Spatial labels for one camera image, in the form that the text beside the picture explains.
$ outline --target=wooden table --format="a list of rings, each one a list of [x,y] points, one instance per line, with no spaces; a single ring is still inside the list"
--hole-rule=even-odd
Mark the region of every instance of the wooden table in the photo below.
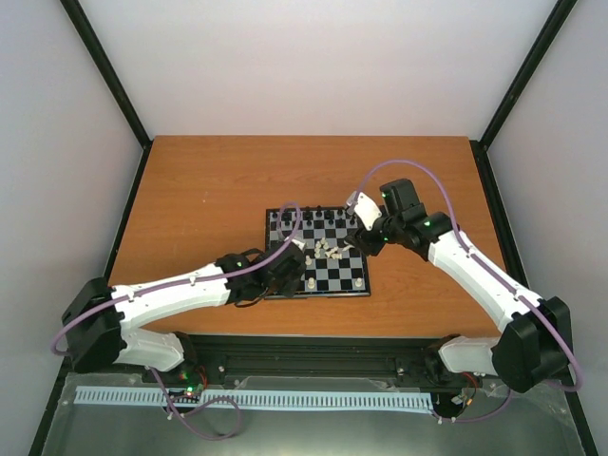
[[[227,253],[264,247],[265,209],[284,201],[341,205],[377,163],[418,161],[442,180],[458,222],[503,265],[466,138],[457,137],[157,137],[145,168],[111,284],[197,269]],[[379,185],[412,179],[429,213],[445,211],[421,171],[396,165]],[[469,336],[497,331],[481,307],[447,275],[399,246],[369,259],[372,295],[272,300],[248,308],[200,309],[159,320],[156,331],[274,335]]]

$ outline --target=robotic arm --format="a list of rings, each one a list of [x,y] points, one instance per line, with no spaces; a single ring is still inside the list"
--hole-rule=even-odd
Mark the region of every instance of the robotic arm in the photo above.
[[[386,244],[399,244],[429,261],[463,287],[487,312],[500,338],[451,335],[432,347],[427,371],[437,384],[450,372],[498,375],[511,389],[526,392],[568,365],[568,358],[524,301],[532,303],[572,350],[570,312],[557,297],[543,299],[504,273],[441,212],[427,215],[410,180],[380,187],[386,214],[363,193],[347,205],[363,221],[346,241],[365,255],[377,256]]]
[[[275,255],[280,246],[265,253],[252,249],[229,254],[191,273],[156,282],[110,288],[103,278],[88,281],[62,317],[65,329],[93,308],[113,305],[66,332],[74,370],[92,372],[112,364],[132,364],[163,372],[175,370],[178,375],[187,376],[196,367],[196,355],[187,335],[161,334],[144,330],[142,326],[202,307],[231,303],[248,307],[275,291],[293,295],[306,269],[305,245],[294,238],[268,264],[242,275],[234,273],[259,265]]]

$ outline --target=purple cable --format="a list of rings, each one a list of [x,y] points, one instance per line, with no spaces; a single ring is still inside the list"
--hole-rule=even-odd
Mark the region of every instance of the purple cable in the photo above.
[[[506,399],[504,399],[504,402],[501,404],[500,407],[496,408],[493,411],[490,411],[489,413],[486,413],[485,415],[477,416],[475,418],[456,419],[456,421],[454,421],[454,423],[465,425],[467,423],[479,423],[480,421],[485,421],[489,418],[492,418],[492,417],[498,415],[502,411],[504,411],[512,400],[513,400],[513,390],[510,389],[509,393],[506,395]],[[435,410],[433,410],[431,412],[431,414],[438,420],[442,419],[441,416],[439,416],[437,413],[435,413]]]
[[[268,256],[266,259],[260,261],[258,264],[255,264],[254,266],[250,266],[248,268],[241,269],[239,271],[234,271],[232,273],[200,276],[195,279],[195,282],[208,282],[210,280],[218,280],[221,278],[232,278],[232,277],[242,276],[244,274],[249,274],[249,273],[252,273],[253,271],[257,271],[258,269],[266,266],[271,261],[274,261],[275,258],[277,258],[279,255],[281,255],[283,252],[285,252],[285,250],[289,247],[289,243],[295,238],[295,233],[300,226],[300,222],[302,221],[302,211],[300,211],[300,206],[295,201],[288,201],[281,206],[281,208],[279,209],[279,212],[278,212],[279,219],[280,219],[280,215],[283,213],[283,211],[288,206],[293,206],[295,208],[294,229],[287,236],[287,238],[285,239],[283,244],[276,250],[276,252],[274,252],[272,255]],[[189,278],[182,278],[180,280],[174,280],[173,282],[162,283],[162,284],[155,285],[153,287],[149,287],[149,288],[146,288],[143,290],[138,290],[133,295],[135,297],[141,297],[143,295],[147,295],[148,293],[157,292],[158,290],[164,290],[166,288],[176,287],[179,285],[185,285],[188,283],[190,283]],[[89,309],[85,313],[78,315],[72,321],[67,323],[59,332],[57,332],[57,334],[55,334],[55,336],[50,341],[50,350],[58,356],[68,356],[69,351],[63,351],[63,350],[57,349],[57,344],[59,343],[59,341],[61,340],[61,338],[64,335],[66,335],[72,328],[80,325],[83,321],[85,321],[90,316],[97,314],[101,311],[104,311],[105,309],[107,309],[109,307],[115,306],[116,304],[124,302],[127,299],[128,299],[127,295],[117,297],[116,299],[110,299],[109,301],[106,301],[105,303],[100,304],[99,306],[96,306],[92,309]]]
[[[237,435],[237,433],[240,431],[240,427],[242,424],[242,411],[238,407],[238,404],[235,402],[235,400],[232,397],[221,396],[221,397],[216,397],[215,399],[210,399],[209,401],[205,402],[204,404],[201,404],[200,406],[196,407],[194,410],[190,410],[189,412],[185,413],[184,416],[190,415],[190,414],[193,414],[193,412],[195,412],[195,411],[202,411],[202,410],[206,409],[207,407],[211,406],[212,404],[215,404],[216,402],[222,402],[222,401],[229,403],[232,407],[235,408],[235,411],[237,412],[237,422],[235,423],[235,426],[230,430],[230,432],[228,432],[227,434],[223,434],[223,435],[207,435],[207,434],[200,432],[199,430],[194,429],[184,419],[184,417],[181,416],[180,412],[178,411],[178,408],[175,406],[175,404],[171,400],[171,395],[167,391],[167,388],[165,387],[164,383],[162,382],[161,376],[159,375],[157,370],[154,368],[150,368],[150,371],[152,372],[152,375],[154,375],[154,378],[156,379],[157,383],[159,384],[159,387],[161,387],[162,395],[164,396],[164,399],[167,401],[167,406],[173,412],[173,415],[180,421],[180,423],[182,423],[190,432],[198,435],[203,440],[220,441],[220,440],[229,439],[230,437]]]
[[[451,200],[449,199],[449,195],[447,194],[446,188],[443,186],[443,184],[441,183],[441,181],[439,180],[439,178],[437,178],[437,176],[435,176],[432,173],[432,171],[430,171],[428,168],[426,168],[425,166],[423,166],[422,164],[420,164],[420,163],[418,163],[416,161],[411,161],[411,160],[406,160],[406,159],[394,159],[394,160],[383,161],[382,163],[375,165],[371,169],[371,171],[368,174],[366,174],[366,176],[363,178],[363,180],[361,180],[361,183],[357,187],[356,193],[354,194],[354,199],[353,199],[353,202],[352,202],[351,209],[354,209],[354,206],[358,202],[359,194],[363,191],[363,188],[368,183],[368,181],[370,180],[371,176],[376,171],[378,171],[380,168],[388,166],[389,164],[397,164],[397,163],[400,163],[400,164],[409,164],[411,166],[415,166],[416,168],[421,169],[422,171],[424,171],[431,179],[434,180],[434,182],[439,187],[439,191],[443,195],[444,200],[446,201],[447,211],[449,212],[449,218],[450,218],[450,221],[451,221],[451,224],[452,224],[452,230],[454,231],[454,236],[458,240],[458,243],[463,247],[463,249],[465,250],[465,252],[469,253],[470,247],[468,245],[466,245],[465,240],[463,239],[463,237],[460,234],[460,229],[458,227],[458,223],[456,222],[456,214],[454,214],[454,208],[452,206]],[[489,264],[487,264],[485,261],[483,261],[480,257],[478,257],[477,255],[475,255],[474,253],[471,253],[470,257],[473,258],[473,260],[475,262],[477,262],[477,264],[479,264],[482,268],[484,268],[484,270],[488,274],[490,274],[492,277],[494,277],[496,280],[498,280],[498,282],[501,285],[503,285],[511,294],[513,294],[515,296],[515,294],[517,292],[517,288],[513,287],[509,282],[507,282],[506,280],[504,280],[504,278],[502,278],[499,274],[497,274],[490,267]],[[557,388],[559,390],[563,390],[563,391],[566,391],[566,392],[574,392],[574,391],[580,390],[580,388],[582,387],[583,382],[584,382],[584,380],[583,380],[583,373],[582,373],[582,367],[580,366],[579,361],[577,360],[577,358],[575,357],[575,355],[570,350],[570,347],[568,347],[568,344],[565,342],[565,340],[563,340],[563,338],[560,336],[560,334],[556,331],[556,329],[553,327],[553,325],[551,324],[551,322],[549,320],[547,320],[547,318],[541,313],[541,311],[539,311],[534,306],[534,304],[532,304],[525,296],[517,296],[517,299],[519,299],[523,303],[523,305],[525,305],[525,307],[527,307],[530,310],[530,312],[532,314],[534,314],[539,319],[539,321],[543,324],[543,326],[555,338],[556,342],[558,343],[558,345],[560,346],[560,348],[563,350],[564,354],[568,358],[568,361],[572,365],[572,369],[574,370],[575,376],[577,378],[577,383],[575,385],[573,385],[572,387],[569,387],[569,386],[566,386],[566,385],[562,385],[562,384],[556,383],[556,382],[547,382],[547,383],[549,385],[551,385],[552,387],[554,387],[554,388]]]

